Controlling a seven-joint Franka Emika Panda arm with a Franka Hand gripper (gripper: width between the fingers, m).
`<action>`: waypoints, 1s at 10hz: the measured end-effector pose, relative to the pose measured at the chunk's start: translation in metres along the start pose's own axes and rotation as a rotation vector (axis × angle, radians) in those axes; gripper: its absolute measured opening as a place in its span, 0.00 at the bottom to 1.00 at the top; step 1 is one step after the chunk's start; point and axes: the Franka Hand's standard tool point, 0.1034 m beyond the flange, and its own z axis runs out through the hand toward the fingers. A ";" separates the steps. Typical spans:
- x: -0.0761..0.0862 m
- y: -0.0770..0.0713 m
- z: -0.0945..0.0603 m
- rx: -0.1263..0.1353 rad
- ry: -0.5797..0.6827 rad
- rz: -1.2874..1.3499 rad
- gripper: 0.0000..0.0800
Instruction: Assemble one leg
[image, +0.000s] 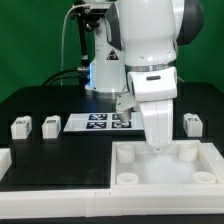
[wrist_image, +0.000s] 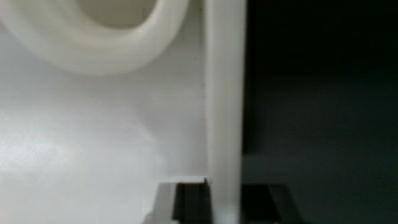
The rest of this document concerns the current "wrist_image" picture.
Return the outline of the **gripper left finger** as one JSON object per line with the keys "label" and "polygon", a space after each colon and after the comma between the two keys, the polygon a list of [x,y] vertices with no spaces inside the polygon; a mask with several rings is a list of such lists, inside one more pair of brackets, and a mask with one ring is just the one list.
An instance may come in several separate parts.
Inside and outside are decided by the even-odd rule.
{"label": "gripper left finger", "polygon": [[210,224],[210,186],[162,183],[144,224]]}

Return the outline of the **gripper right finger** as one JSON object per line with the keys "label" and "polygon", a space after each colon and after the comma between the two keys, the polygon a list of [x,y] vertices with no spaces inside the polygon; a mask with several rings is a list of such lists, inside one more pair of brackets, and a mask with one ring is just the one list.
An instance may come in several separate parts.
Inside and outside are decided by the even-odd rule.
{"label": "gripper right finger", "polygon": [[281,184],[242,186],[242,224],[304,224],[290,189]]}

